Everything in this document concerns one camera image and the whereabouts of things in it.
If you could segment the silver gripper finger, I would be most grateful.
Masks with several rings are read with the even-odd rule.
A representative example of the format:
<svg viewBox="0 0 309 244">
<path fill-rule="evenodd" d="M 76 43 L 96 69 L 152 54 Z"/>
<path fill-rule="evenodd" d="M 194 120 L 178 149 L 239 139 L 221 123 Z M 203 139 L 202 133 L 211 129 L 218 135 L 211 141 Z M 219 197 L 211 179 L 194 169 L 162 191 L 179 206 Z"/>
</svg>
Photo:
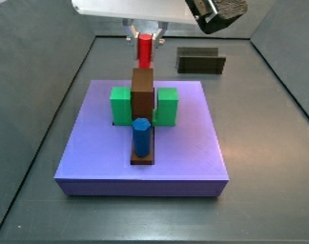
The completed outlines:
<svg viewBox="0 0 309 244">
<path fill-rule="evenodd" d="M 132 19 L 123 19 L 123 27 L 126 30 L 126 42 L 132 46 L 134 50 L 134 59 L 138 59 L 138 39 L 139 39 L 139 32 L 132 25 Z"/>
<path fill-rule="evenodd" d="M 167 22 L 158 22 L 158 29 L 152 34 L 152 53 L 151 53 L 151 60 L 155 60 L 155 50 L 159 46 L 164 44 L 163 35 L 167 31 L 168 23 Z"/>
</svg>

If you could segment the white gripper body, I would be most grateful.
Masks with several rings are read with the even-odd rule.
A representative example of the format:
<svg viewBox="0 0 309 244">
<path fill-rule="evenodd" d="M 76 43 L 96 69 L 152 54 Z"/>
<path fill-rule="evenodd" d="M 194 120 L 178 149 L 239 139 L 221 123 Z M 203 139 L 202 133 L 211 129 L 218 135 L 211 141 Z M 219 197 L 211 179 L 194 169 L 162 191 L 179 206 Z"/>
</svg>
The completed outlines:
<svg viewBox="0 0 309 244">
<path fill-rule="evenodd" d="M 71 0 L 83 15 L 195 25 L 184 0 Z"/>
</svg>

